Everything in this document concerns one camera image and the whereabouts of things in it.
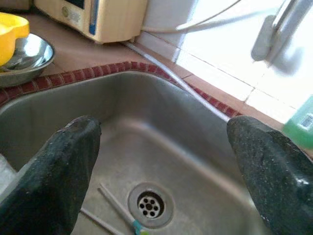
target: stainless steel bowl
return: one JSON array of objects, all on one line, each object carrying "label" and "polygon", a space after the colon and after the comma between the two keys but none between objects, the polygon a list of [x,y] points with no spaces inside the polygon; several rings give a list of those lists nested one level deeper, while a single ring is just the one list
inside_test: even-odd
[{"label": "stainless steel bowl", "polygon": [[40,75],[54,59],[54,47],[35,34],[16,40],[14,55],[0,67],[0,87],[17,86]]}]

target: sink drain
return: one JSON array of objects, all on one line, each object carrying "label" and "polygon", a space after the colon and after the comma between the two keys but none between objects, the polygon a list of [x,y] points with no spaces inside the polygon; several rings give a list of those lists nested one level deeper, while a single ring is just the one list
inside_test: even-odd
[{"label": "sink drain", "polygon": [[131,191],[128,207],[143,226],[159,228],[171,221],[174,204],[161,187],[152,183],[141,183]]}]

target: sink basin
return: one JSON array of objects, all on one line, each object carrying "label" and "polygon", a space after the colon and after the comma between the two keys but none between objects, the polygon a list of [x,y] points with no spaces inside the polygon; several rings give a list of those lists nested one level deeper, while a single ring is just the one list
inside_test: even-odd
[{"label": "sink basin", "polygon": [[[151,234],[270,234],[242,181],[226,122],[152,74],[116,73],[9,102],[0,109],[0,153],[19,170],[56,130],[82,115],[102,123],[83,203],[102,220],[133,233],[98,192],[99,183]],[[80,214],[72,234],[106,231]]]}]

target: red tile border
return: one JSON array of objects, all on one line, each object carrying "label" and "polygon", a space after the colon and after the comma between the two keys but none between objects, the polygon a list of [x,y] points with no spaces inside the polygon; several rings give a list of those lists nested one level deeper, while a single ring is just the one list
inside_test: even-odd
[{"label": "red tile border", "polygon": [[[66,84],[80,82],[87,79],[93,79],[96,77],[121,71],[149,72],[160,77],[163,77],[164,79],[177,85],[177,83],[164,70],[162,70],[158,66],[145,64],[141,62],[127,61],[123,63],[102,65],[92,68],[85,68],[82,70],[64,72],[61,74],[53,74],[49,76],[38,77],[35,78],[33,81],[30,81],[17,87],[4,88],[0,90],[0,107],[3,106],[5,103],[9,102],[10,100],[13,100],[21,95],[43,91],[54,87],[64,86]],[[193,88],[199,95],[201,95],[205,100],[207,100],[210,104],[212,104],[214,107],[219,109],[221,112],[223,112],[230,118],[242,115],[238,113],[236,110],[227,106],[226,104],[219,102],[217,99],[203,92],[199,88],[196,88],[190,84],[188,85],[191,88]]]}]

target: yellow lid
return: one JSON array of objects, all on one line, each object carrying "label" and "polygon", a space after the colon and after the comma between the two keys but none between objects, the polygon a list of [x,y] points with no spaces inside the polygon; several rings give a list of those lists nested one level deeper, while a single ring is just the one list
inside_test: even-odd
[{"label": "yellow lid", "polygon": [[13,56],[15,40],[27,37],[28,34],[28,20],[0,12],[0,66],[8,62]]}]

